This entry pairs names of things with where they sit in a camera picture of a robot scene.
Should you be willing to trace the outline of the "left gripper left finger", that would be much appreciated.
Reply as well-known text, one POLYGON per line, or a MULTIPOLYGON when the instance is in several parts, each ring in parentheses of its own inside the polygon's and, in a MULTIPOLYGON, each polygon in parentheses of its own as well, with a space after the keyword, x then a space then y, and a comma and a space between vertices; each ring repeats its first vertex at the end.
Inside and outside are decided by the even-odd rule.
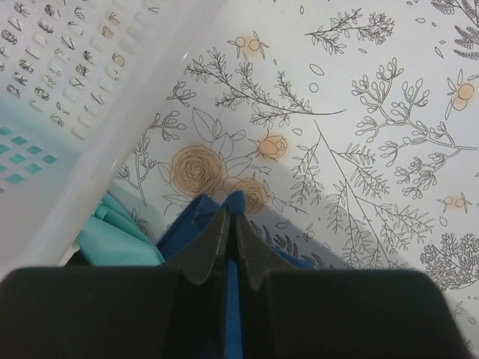
POLYGON ((222 358, 231 216, 160 266, 23 268, 1 282, 3 358, 222 358))

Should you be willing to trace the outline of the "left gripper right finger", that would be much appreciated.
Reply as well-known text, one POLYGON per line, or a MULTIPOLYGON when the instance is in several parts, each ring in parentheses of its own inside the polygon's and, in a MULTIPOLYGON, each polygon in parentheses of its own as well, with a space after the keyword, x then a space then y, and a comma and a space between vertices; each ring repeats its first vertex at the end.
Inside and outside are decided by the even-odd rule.
POLYGON ((245 358, 469 358, 439 288, 396 269, 298 269, 235 220, 245 358))

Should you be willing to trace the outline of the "navy blue mickey t-shirt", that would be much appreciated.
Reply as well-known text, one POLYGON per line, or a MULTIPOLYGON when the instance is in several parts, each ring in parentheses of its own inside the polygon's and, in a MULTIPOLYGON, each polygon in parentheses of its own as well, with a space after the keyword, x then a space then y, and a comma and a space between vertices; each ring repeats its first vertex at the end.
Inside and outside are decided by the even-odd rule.
POLYGON ((196 197, 159 242, 178 276, 164 358, 313 358, 320 339, 290 288, 310 266, 262 240, 245 196, 196 197))

